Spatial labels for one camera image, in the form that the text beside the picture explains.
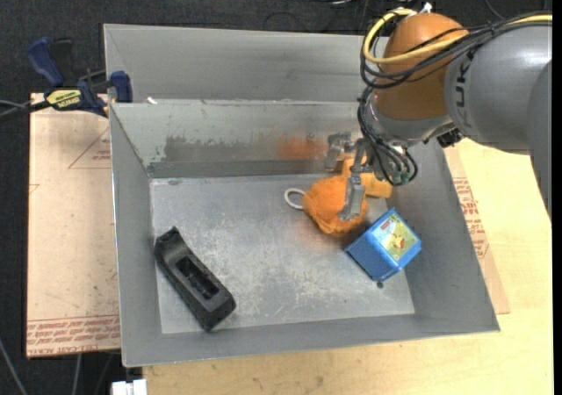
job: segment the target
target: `white cable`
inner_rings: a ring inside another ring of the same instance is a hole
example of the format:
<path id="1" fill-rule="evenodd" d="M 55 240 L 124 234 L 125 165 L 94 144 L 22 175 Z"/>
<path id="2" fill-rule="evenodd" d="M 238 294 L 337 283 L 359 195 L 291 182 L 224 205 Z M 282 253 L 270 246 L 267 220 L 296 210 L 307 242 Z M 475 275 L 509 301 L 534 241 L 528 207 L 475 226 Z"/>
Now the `white cable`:
<path id="1" fill-rule="evenodd" d="M 305 195 L 305 192 L 304 192 L 303 190 L 301 190 L 301 189 L 290 188 L 290 189 L 287 189 L 287 190 L 285 191 L 285 195 L 284 195 L 284 197 L 285 197 L 285 202 L 287 202 L 287 204 L 288 204 L 291 208 L 298 209 L 298 210 L 302 211 L 302 209 L 303 209 L 303 208 L 302 208 L 302 205 L 297 205 L 296 203 L 293 203 L 293 202 L 291 201 L 291 199 L 289 198 L 289 196 L 290 196 L 291 194 Z"/>
<path id="2" fill-rule="evenodd" d="M 0 352 L 2 353 L 2 356 L 4 357 L 4 360 L 6 361 L 6 365 L 8 366 L 8 370 L 11 373 L 11 376 L 14 378 L 14 381 L 16 382 L 16 385 L 19 388 L 19 391 L 21 392 L 22 395 L 27 395 L 27 391 L 25 391 L 25 387 L 22 384 L 21 380 L 19 379 L 18 373 L 16 372 L 16 369 L 14 367 L 14 364 L 11 362 L 10 356 L 8 355 L 8 352 L 6 351 L 6 348 L 4 348 L 4 343 L 2 342 L 2 339 L 0 339 Z"/>

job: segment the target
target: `black cable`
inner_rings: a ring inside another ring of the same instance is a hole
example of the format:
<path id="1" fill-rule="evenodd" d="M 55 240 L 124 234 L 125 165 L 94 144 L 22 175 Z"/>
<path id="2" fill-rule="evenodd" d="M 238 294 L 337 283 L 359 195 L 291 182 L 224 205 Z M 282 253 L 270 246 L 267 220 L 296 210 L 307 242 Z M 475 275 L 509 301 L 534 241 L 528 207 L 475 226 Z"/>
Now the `black cable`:
<path id="1" fill-rule="evenodd" d="M 484 3 L 486 4 L 487 8 L 499 19 L 505 19 L 504 16 L 502 16 L 493 6 L 492 4 L 490 4 L 490 0 L 484 0 Z"/>

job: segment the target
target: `blue box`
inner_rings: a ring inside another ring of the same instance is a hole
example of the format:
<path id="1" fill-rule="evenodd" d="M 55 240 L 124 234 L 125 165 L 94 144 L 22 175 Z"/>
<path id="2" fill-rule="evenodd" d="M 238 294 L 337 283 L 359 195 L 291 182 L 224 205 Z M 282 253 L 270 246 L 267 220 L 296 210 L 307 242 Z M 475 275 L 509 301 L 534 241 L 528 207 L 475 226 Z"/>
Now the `blue box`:
<path id="1" fill-rule="evenodd" d="M 372 279 L 382 282 L 404 269 L 422 251 L 422 242 L 391 208 L 345 251 Z"/>

